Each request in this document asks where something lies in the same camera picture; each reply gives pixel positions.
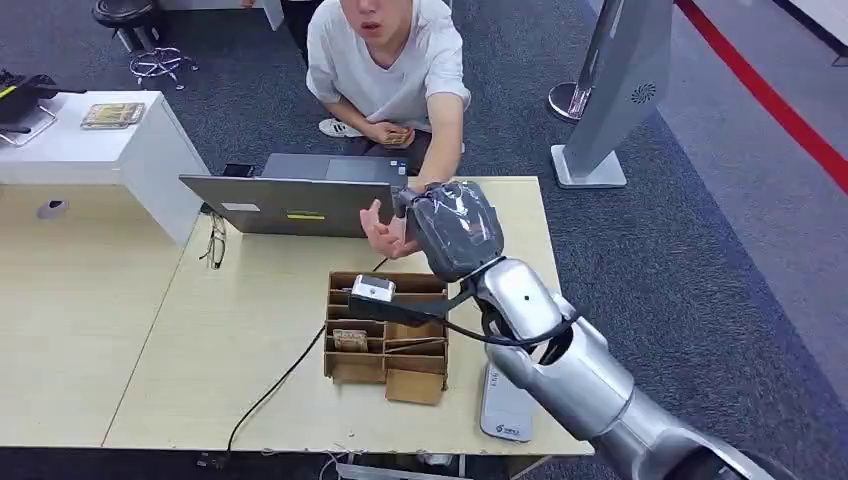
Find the person's left hand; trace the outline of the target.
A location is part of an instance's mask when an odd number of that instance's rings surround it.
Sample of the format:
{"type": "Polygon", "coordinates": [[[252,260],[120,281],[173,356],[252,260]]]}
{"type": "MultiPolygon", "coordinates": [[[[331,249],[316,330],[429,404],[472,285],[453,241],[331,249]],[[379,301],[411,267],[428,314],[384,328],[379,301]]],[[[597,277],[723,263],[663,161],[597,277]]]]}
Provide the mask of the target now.
{"type": "Polygon", "coordinates": [[[362,209],[360,223],[370,246],[388,259],[407,257],[421,250],[417,241],[407,236],[407,220],[393,217],[388,224],[379,219],[381,202],[374,199],[368,209],[362,209]]]}

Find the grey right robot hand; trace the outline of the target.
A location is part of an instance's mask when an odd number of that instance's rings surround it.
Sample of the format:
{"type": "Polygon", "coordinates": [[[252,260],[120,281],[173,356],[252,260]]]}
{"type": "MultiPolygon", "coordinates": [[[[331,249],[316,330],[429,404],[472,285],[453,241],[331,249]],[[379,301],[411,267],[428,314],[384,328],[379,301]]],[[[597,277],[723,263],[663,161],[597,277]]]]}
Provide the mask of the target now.
{"type": "Polygon", "coordinates": [[[397,195],[395,213],[444,282],[456,283],[503,256],[496,209],[475,181],[435,182],[422,192],[407,187],[397,195]]]}

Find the person's right hand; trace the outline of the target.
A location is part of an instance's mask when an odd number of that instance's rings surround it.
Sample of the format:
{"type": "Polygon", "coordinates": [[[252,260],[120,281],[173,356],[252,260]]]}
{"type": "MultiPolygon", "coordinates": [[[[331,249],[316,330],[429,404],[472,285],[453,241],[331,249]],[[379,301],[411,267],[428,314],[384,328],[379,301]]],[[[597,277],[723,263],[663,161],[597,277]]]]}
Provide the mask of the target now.
{"type": "Polygon", "coordinates": [[[375,143],[388,149],[405,149],[415,139],[415,130],[391,122],[369,124],[364,134],[375,143]]]}

